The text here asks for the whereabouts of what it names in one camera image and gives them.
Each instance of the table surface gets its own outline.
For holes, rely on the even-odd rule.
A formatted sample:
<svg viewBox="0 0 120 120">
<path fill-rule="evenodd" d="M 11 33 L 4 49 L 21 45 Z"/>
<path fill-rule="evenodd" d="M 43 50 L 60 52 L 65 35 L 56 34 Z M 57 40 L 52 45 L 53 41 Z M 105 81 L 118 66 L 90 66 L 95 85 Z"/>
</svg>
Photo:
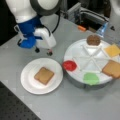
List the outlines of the table surface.
<svg viewBox="0 0 120 120">
<path fill-rule="evenodd" d="M 53 30 L 57 16 L 44 17 L 42 22 Z M 35 53 L 35 48 L 27 50 L 18 47 L 19 36 L 15 36 L 0 47 L 0 81 L 42 120 L 118 120 L 120 80 L 113 80 L 102 89 L 87 91 L 71 84 L 64 73 L 60 86 L 45 95 L 27 92 L 20 82 L 21 72 L 30 61 L 46 57 L 61 64 L 68 46 L 90 34 L 90 31 L 79 31 L 75 24 L 61 18 L 54 33 L 57 46 L 53 49 L 53 56 L 47 56 L 44 49 Z"/>
</svg>

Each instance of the white plate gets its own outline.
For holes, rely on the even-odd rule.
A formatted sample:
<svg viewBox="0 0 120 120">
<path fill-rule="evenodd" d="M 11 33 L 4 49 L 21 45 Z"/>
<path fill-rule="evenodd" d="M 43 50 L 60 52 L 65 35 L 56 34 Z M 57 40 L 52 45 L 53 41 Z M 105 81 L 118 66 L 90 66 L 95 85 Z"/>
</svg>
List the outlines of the white plate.
<svg viewBox="0 0 120 120">
<path fill-rule="evenodd" d="M 47 85 L 34 79 L 41 67 L 48 68 L 55 74 Z M 46 94 L 55 90 L 63 79 L 63 71 L 58 62 L 49 58 L 40 58 L 28 63 L 21 73 L 21 84 L 30 93 Z"/>
<path fill-rule="evenodd" d="M 108 43 L 101 40 L 99 46 L 89 46 L 86 39 L 79 40 L 68 47 L 66 50 L 64 61 L 73 60 L 77 63 L 77 69 L 67 73 L 77 80 L 84 83 L 84 75 L 86 72 L 96 73 L 99 77 L 99 84 L 104 84 L 112 80 L 101 72 L 102 68 L 110 59 L 120 62 L 120 57 L 110 58 L 104 51 L 104 48 L 109 46 Z"/>
</svg>

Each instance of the cheese slice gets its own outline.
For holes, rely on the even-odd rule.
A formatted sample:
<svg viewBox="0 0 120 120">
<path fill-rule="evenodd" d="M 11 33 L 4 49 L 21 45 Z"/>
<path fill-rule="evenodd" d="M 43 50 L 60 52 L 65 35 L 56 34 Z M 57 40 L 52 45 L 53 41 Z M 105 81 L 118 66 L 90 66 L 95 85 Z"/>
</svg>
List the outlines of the cheese slice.
<svg viewBox="0 0 120 120">
<path fill-rule="evenodd" d="M 120 54 L 120 49 L 115 45 L 111 45 L 104 49 L 110 57 L 115 57 Z"/>
</svg>

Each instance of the green food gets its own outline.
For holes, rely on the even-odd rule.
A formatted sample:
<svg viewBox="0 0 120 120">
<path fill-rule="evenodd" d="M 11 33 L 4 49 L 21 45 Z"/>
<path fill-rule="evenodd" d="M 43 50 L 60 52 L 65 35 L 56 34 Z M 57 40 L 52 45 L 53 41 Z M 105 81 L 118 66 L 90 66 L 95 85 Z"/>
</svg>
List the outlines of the green food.
<svg viewBox="0 0 120 120">
<path fill-rule="evenodd" d="M 97 85 L 99 83 L 99 77 L 95 73 L 86 73 L 83 80 L 89 85 Z"/>
</svg>

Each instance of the toast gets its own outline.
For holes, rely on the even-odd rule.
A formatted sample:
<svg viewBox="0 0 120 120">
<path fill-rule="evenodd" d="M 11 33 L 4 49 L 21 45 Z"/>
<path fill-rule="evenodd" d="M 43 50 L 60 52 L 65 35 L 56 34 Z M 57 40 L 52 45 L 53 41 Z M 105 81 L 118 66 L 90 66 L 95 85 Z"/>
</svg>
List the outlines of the toast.
<svg viewBox="0 0 120 120">
<path fill-rule="evenodd" d="M 34 76 L 34 78 L 36 80 L 38 80 L 39 82 L 41 82 L 44 85 L 47 85 L 47 83 L 51 80 L 51 78 L 53 77 L 54 72 L 52 72 L 51 70 L 48 70 L 45 67 L 42 67 Z"/>
<path fill-rule="evenodd" d="M 120 63 L 109 60 L 109 62 L 102 69 L 102 72 L 113 78 L 120 78 Z"/>
</svg>

